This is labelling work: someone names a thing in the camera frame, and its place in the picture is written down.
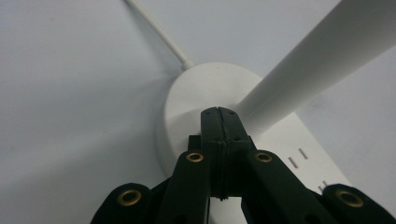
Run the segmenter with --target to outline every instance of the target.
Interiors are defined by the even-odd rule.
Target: black plastic part
[[[211,196],[240,197],[246,182],[241,158],[254,149],[241,120],[232,110],[208,108],[201,113],[201,132],[202,150],[212,160]]]
[[[200,150],[182,153],[163,196],[155,223],[207,223],[210,197],[209,171],[210,158],[206,153]]]
[[[248,223],[338,223],[315,196],[269,151],[247,156],[247,184],[244,198]]]
[[[340,223],[396,223],[393,216],[363,192],[337,184],[323,190],[321,201]]]
[[[248,224],[396,224],[358,189],[333,185],[322,196],[307,189],[276,154],[257,150],[232,110],[203,111],[201,129],[201,135],[189,137],[171,178],[152,190],[138,184],[114,189],[92,224],[205,224],[210,196],[242,197]],[[122,205],[120,195],[129,189],[140,198]]]
[[[129,189],[138,190],[141,199],[134,205],[122,206],[118,202],[119,196]],[[91,224],[143,224],[149,211],[151,193],[148,188],[139,184],[122,185],[107,196],[103,204],[99,207]]]

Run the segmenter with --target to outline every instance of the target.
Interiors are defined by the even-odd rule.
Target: screw hole
[[[138,203],[141,198],[142,193],[139,190],[127,189],[119,195],[117,202],[122,206],[131,206]]]
[[[204,155],[197,152],[192,152],[187,155],[187,160],[191,162],[200,162],[204,159]]]
[[[359,196],[346,190],[337,190],[335,196],[350,207],[363,207],[364,205],[363,200]]]
[[[262,161],[262,162],[270,162],[272,161],[272,157],[268,155],[267,153],[259,152],[256,154],[256,160]]]
[[[306,215],[305,221],[306,221],[306,223],[309,223],[309,224],[320,224],[321,223],[320,219],[317,216],[312,215],[312,214]]]

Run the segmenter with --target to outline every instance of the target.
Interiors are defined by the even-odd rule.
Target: brass insert
[[[198,152],[192,152],[187,155],[187,160],[191,162],[200,162],[204,159],[204,155]]]
[[[127,189],[119,195],[117,202],[122,206],[131,206],[140,201],[142,193],[137,189]]]
[[[270,161],[272,161],[272,156],[270,156],[267,153],[259,152],[256,154],[256,160],[262,161],[262,162],[270,162]]]
[[[346,190],[337,190],[335,192],[335,196],[337,197],[338,200],[340,200],[342,203],[350,206],[350,207],[363,207],[364,202],[363,199],[357,196],[356,194],[353,194],[349,191]]]

